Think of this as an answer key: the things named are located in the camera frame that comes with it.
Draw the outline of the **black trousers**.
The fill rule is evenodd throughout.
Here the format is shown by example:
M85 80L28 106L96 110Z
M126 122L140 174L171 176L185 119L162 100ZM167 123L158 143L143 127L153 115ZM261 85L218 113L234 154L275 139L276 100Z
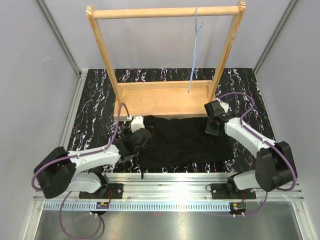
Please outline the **black trousers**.
M223 170L234 158L234 149L226 135L206 133L208 118L165 119L146 116L145 129L152 137L140 150L140 172L214 173Z

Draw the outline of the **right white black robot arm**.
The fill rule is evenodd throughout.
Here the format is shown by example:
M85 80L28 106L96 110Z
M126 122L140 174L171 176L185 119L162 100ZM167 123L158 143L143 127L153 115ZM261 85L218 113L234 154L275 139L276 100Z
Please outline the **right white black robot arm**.
M233 199L246 190L289 192L297 184L297 170L290 145L265 137L228 109L228 104L214 100L205 104L208 115L206 132L214 136L227 135L237 140L255 157L255 169L232 175L227 179L226 192Z

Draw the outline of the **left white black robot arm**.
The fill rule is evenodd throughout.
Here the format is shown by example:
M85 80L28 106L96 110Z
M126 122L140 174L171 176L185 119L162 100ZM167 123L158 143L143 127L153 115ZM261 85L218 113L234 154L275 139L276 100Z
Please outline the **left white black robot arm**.
M97 171L86 171L130 161L151 137L147 129L140 128L112 144L89 150L68 152L57 147L33 170L31 185L41 190L46 199L65 192L85 192L101 199L107 195L108 178Z

